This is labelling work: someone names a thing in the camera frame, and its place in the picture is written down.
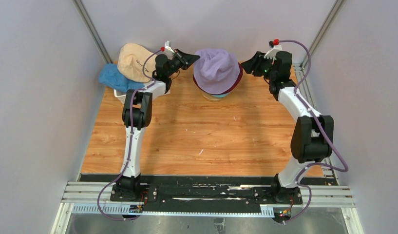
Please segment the maroon bucket hat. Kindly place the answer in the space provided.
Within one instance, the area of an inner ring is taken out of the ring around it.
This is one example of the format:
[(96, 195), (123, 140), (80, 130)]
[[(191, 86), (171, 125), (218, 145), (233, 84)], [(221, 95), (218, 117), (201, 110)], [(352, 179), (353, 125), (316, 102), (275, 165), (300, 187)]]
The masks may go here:
[[(227, 89), (225, 92), (223, 92), (223, 93), (221, 93), (221, 94), (226, 94), (226, 93), (232, 92), (232, 91), (236, 88), (236, 86), (240, 83), (240, 81), (241, 81), (241, 79), (242, 79), (242, 77), (243, 77), (243, 68), (242, 68), (242, 66), (241, 66), (240, 63), (238, 63), (238, 67), (239, 67), (239, 75), (238, 75), (238, 77), (237, 77), (235, 83), (234, 83), (229, 89)], [(196, 85), (201, 91), (205, 92), (205, 91), (198, 85), (198, 83), (197, 83), (197, 81), (196, 81), (196, 78), (195, 78), (194, 76), (193, 76), (192, 78), (193, 78), (193, 82), (195, 83), (195, 85)]]

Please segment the lavender bucket hat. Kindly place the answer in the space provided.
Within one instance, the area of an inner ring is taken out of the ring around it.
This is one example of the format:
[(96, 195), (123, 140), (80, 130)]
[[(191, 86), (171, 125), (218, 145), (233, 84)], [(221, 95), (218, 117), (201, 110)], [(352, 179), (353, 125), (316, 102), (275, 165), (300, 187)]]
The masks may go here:
[(205, 92), (221, 94), (235, 83), (239, 62), (234, 54), (216, 48), (200, 49), (195, 54), (200, 59), (194, 63), (193, 76)]

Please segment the beige cap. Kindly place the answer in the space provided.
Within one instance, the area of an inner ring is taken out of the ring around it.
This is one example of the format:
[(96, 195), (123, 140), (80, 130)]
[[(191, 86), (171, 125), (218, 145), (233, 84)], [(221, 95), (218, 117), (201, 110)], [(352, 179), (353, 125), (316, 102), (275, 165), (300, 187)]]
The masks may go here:
[(147, 83), (155, 70), (156, 57), (156, 54), (139, 44), (127, 43), (120, 49), (117, 68), (127, 79)]

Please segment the blue hat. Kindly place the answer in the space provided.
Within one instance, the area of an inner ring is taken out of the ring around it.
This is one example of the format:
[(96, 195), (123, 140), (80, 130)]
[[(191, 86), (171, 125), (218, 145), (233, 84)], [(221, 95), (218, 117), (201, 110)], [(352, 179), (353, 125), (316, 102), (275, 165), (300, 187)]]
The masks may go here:
[(130, 89), (135, 90), (145, 87), (143, 83), (127, 79), (123, 74), (119, 72), (117, 65), (113, 63), (108, 63), (104, 65), (98, 75), (98, 81), (103, 85), (106, 85), (123, 93), (127, 92)]

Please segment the turquoise bucket hat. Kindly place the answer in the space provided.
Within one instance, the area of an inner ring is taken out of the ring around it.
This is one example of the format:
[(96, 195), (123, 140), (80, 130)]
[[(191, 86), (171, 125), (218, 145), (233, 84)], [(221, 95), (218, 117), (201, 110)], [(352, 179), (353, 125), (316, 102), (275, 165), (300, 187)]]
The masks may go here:
[(224, 97), (226, 97), (228, 95), (228, 93), (226, 93), (226, 94), (220, 94), (220, 95), (211, 95), (212, 97), (215, 97), (215, 98), (224, 98)]

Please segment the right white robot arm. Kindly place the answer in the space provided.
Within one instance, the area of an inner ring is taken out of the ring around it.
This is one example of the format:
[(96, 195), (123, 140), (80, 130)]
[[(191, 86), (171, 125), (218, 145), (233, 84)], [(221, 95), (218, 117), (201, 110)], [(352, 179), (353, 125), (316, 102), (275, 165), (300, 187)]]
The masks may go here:
[(298, 183), (311, 163), (319, 163), (332, 153), (320, 128), (333, 135), (334, 121), (324, 116), (306, 103), (296, 90), (297, 84), (290, 78), (292, 54), (278, 51), (266, 56), (257, 51), (255, 55), (242, 62), (247, 74), (263, 77), (269, 85), (273, 97), (282, 104), (295, 120), (295, 128), (290, 142), (292, 157), (286, 167), (274, 176), (268, 195), (276, 203), (297, 200)]

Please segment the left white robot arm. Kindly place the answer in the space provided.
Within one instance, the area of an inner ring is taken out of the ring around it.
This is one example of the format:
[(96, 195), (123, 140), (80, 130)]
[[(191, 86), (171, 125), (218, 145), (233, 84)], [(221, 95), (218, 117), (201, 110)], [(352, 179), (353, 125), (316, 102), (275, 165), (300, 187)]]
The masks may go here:
[(135, 90), (128, 90), (122, 111), (126, 127), (126, 144), (123, 165), (117, 179), (113, 181), (112, 201), (139, 201), (146, 190), (141, 186), (141, 149), (146, 128), (152, 119), (152, 103), (170, 91), (171, 76), (190, 68), (199, 55), (187, 54), (179, 49), (172, 50), (172, 57), (164, 54), (165, 48), (153, 53), (155, 68), (146, 75), (150, 83)]

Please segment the wooden hat stand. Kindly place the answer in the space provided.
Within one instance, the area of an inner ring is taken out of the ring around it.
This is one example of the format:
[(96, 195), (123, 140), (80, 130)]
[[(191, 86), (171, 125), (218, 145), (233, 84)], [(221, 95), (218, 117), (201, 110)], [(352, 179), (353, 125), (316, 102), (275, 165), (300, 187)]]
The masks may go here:
[(220, 102), (220, 101), (224, 100), (227, 97), (226, 96), (224, 98), (215, 98), (215, 97), (212, 97), (211, 94), (208, 94), (208, 93), (203, 92), (203, 91), (201, 92), (201, 94), (202, 94), (202, 97), (205, 100), (209, 101), (209, 102)]

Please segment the white perforated basket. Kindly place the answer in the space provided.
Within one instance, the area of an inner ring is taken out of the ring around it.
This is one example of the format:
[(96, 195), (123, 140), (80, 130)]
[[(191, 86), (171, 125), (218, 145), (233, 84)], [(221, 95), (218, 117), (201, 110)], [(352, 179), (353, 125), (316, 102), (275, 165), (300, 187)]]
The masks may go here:
[(122, 104), (124, 104), (126, 99), (126, 93), (114, 89), (114, 97), (118, 99)]

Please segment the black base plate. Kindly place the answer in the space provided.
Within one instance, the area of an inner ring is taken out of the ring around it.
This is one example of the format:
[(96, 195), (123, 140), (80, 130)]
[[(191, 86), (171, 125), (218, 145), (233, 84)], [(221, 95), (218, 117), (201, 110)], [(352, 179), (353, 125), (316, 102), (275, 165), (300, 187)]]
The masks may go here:
[(257, 213), (260, 205), (302, 203), (299, 188), (282, 188), (277, 177), (141, 175), (120, 178), (111, 201), (141, 202), (145, 211)]

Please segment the aluminium frame rails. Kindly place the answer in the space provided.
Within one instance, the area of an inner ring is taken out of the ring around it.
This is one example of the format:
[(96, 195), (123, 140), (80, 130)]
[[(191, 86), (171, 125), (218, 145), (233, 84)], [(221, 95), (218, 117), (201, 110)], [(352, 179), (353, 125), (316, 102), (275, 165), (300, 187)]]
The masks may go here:
[[(173, 75), (171, 93), (154, 102), (142, 150), (142, 175), (273, 177), (290, 158), (292, 116), (261, 78), (244, 75), (221, 102), (204, 100), (192, 70)], [(111, 188), (124, 142), (121, 104), (107, 90), (84, 169), (69, 181), (54, 234), (359, 234), (349, 187), (330, 169), (303, 179), (300, 205), (260, 205), (257, 213), (145, 211), (141, 202), (113, 202)]]

